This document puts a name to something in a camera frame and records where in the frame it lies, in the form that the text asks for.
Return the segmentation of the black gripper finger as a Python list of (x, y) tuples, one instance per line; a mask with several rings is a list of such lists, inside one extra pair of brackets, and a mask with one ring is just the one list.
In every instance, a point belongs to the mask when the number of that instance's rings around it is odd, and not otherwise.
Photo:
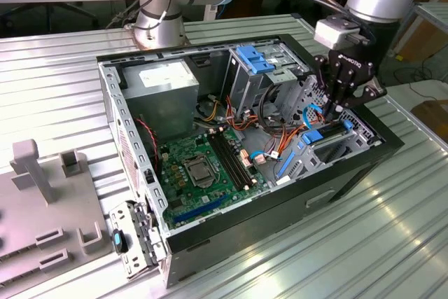
[(325, 118), (338, 118), (343, 110), (345, 84), (340, 78), (343, 57), (344, 54), (314, 57), (318, 86), (326, 98), (323, 109)]
[(352, 109), (353, 107), (366, 104), (377, 98), (383, 97), (387, 93), (387, 89), (377, 81), (370, 80), (362, 87), (360, 96), (354, 93), (358, 88), (354, 83), (348, 84), (342, 92), (338, 92), (334, 101), (336, 110)]

